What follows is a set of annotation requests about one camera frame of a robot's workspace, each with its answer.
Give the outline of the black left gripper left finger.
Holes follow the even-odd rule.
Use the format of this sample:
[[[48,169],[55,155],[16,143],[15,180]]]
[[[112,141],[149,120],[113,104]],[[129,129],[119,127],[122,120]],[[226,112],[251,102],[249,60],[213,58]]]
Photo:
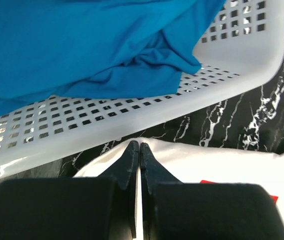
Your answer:
[[[96,177],[10,179],[0,184],[0,240],[131,240],[139,144]]]

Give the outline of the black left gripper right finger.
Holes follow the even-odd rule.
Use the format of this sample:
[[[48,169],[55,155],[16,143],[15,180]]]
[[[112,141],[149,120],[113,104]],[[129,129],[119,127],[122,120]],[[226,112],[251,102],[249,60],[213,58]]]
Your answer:
[[[183,183],[140,146],[146,240],[284,240],[275,198],[251,183]]]

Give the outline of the white Coca-Cola t-shirt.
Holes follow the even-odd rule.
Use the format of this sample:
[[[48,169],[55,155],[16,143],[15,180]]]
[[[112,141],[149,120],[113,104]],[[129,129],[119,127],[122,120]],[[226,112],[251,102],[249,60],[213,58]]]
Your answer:
[[[276,206],[284,224],[284,153],[200,147],[136,138],[149,145],[155,159],[183,183],[258,184],[277,198]]]

